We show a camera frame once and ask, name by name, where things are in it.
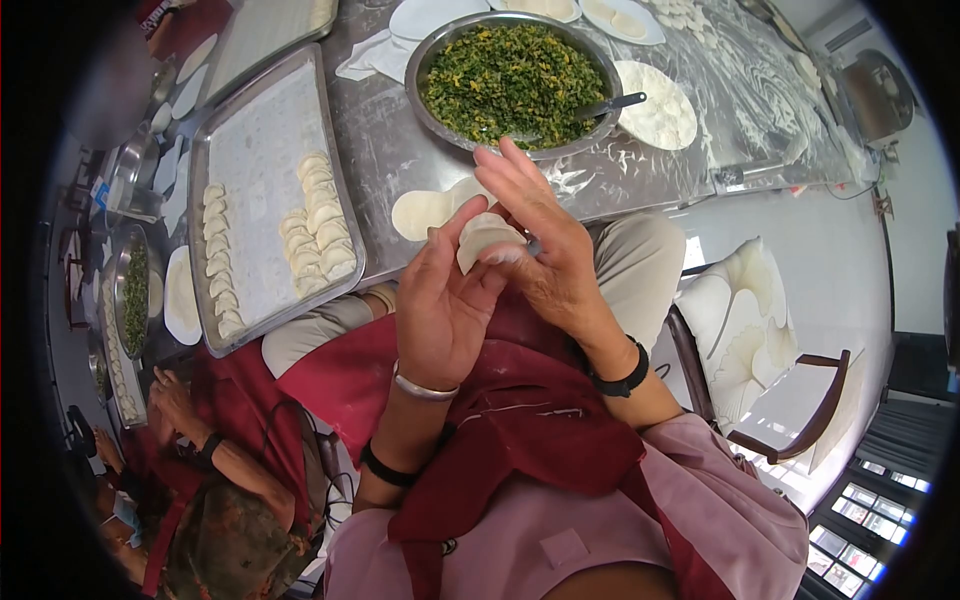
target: floor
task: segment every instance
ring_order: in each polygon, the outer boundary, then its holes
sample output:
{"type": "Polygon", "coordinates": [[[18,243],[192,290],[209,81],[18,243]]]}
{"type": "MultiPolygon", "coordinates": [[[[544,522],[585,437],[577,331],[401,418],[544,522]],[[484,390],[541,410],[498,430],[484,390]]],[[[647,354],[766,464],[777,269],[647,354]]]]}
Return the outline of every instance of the floor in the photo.
{"type": "MultiPolygon", "coordinates": [[[[685,268],[720,260],[745,240],[762,236],[777,259],[801,350],[833,357],[844,348],[852,357],[863,351],[863,383],[853,425],[812,473],[807,472],[812,448],[776,467],[749,451],[735,450],[754,460],[765,484],[783,489],[809,513],[850,459],[876,409],[893,357],[886,250],[870,197],[841,201],[818,186],[798,198],[786,191],[716,198],[668,216],[686,232],[685,268]]],[[[690,408],[668,331],[661,333],[651,355],[655,365],[672,363],[665,381],[690,408]]],[[[795,367],[757,400],[738,430],[773,447],[787,446],[832,377],[830,369],[795,367]]]]}

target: dark red apron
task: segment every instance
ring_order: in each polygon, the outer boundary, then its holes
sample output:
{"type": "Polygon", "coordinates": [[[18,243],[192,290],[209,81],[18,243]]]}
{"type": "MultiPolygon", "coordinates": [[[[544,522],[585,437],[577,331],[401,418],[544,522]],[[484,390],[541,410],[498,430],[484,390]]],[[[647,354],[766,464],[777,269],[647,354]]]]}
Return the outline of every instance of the dark red apron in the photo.
{"type": "MultiPolygon", "coordinates": [[[[453,401],[457,433],[424,470],[390,520],[417,600],[440,597],[443,543],[483,516],[511,474],[589,496],[621,490],[663,528],[683,600],[732,599],[647,488],[643,440],[614,420],[579,368],[572,341],[520,294],[497,304],[473,372],[453,401]]],[[[354,463],[386,406],[396,360],[393,317],[333,340],[278,381],[340,435],[354,463]]]]}

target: silver bangle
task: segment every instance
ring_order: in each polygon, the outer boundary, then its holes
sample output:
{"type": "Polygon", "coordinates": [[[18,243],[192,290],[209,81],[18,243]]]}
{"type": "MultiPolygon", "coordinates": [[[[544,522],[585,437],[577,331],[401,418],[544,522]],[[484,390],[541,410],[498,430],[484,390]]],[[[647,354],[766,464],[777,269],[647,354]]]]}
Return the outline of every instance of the silver bangle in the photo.
{"type": "Polygon", "coordinates": [[[397,359],[396,362],[394,363],[394,381],[396,382],[397,386],[401,390],[403,390],[410,396],[418,397],[428,402],[447,402],[449,400],[452,400],[453,397],[460,392],[460,386],[455,387],[449,392],[437,392],[436,390],[428,390],[424,387],[421,387],[416,383],[414,383],[413,381],[410,381],[403,375],[398,374],[396,370],[399,367],[399,365],[400,365],[400,360],[397,359]]]}

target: beige pants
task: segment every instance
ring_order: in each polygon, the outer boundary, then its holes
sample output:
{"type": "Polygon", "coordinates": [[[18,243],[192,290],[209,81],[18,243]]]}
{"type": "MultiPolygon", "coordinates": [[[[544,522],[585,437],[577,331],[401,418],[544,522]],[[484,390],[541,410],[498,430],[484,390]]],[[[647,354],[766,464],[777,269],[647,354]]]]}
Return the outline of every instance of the beige pants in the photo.
{"type": "MultiPolygon", "coordinates": [[[[601,294],[623,330],[649,350],[680,281],[684,232],[662,215],[639,213],[592,228],[590,235],[601,294]]],[[[280,377],[314,348],[372,319],[356,296],[332,300],[264,336],[263,360],[280,377]]]]}

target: metal spoon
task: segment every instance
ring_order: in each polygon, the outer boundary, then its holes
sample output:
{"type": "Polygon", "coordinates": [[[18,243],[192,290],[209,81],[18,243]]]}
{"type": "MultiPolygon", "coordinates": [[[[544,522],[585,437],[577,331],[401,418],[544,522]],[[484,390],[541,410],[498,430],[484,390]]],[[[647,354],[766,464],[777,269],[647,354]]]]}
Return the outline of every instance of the metal spoon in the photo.
{"type": "Polygon", "coordinates": [[[609,100],[604,100],[603,102],[597,102],[591,105],[586,105],[585,107],[577,108],[573,112],[573,116],[578,121],[583,121],[600,114],[612,112],[618,108],[631,107],[633,105],[640,104],[641,102],[645,102],[646,99],[647,94],[639,91],[636,94],[627,94],[626,96],[620,96],[618,98],[610,98],[609,100]]]}

